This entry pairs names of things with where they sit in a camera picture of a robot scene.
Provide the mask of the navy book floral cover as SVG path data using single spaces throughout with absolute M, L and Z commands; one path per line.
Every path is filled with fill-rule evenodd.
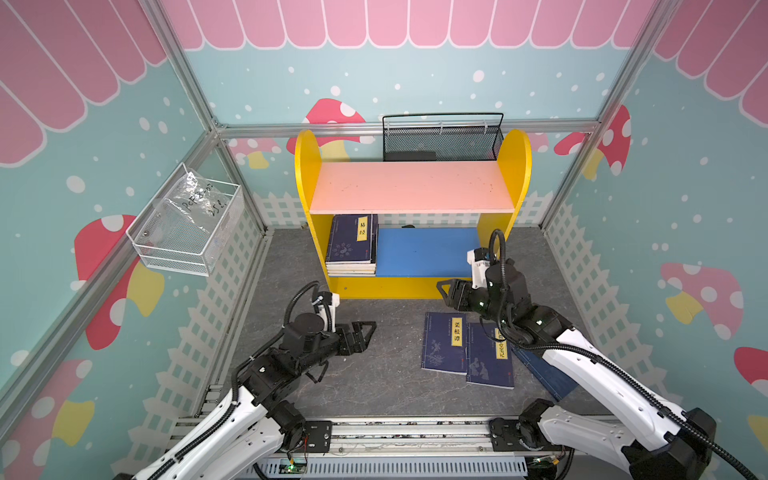
M 427 312 L 425 314 L 421 368 L 464 375 L 467 372 L 466 315 Z

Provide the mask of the yellow cartoon cover book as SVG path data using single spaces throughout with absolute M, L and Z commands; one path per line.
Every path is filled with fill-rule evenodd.
M 375 277 L 375 270 L 371 271 L 357 271 L 357 270 L 328 270 L 329 277 Z

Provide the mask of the dark portrait cover book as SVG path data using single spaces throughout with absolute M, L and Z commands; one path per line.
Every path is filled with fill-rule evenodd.
M 326 268 L 328 270 L 339 271 L 375 271 L 377 264 L 375 262 L 327 262 Z

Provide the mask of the navy book yellow label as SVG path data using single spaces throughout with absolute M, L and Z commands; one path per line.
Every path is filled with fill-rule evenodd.
M 375 263 L 379 221 L 377 214 L 333 216 L 325 260 L 328 263 Z

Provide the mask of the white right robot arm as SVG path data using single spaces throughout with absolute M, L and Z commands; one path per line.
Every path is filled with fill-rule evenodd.
M 437 283 L 445 304 L 478 314 L 492 341 L 533 353 L 570 377 L 616 418 L 593 420 L 547 400 L 518 417 L 525 446 L 541 442 L 580 451 L 634 479 L 698 479 L 718 456 L 745 479 L 755 478 L 715 441 L 716 422 L 705 411 L 684 410 L 646 388 L 599 352 L 556 310 L 532 301 L 526 279 L 506 256 L 506 239 L 494 230 L 486 248 L 468 254 L 472 276 Z

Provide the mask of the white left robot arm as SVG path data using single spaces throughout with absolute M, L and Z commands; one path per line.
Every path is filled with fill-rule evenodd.
M 313 368 L 365 352 L 377 328 L 374 321 L 337 322 L 335 298 L 316 281 L 304 285 L 279 332 L 233 368 L 226 396 L 136 478 L 234 479 L 276 452 L 308 452 L 307 421 L 288 396 L 303 377 L 323 380 Z

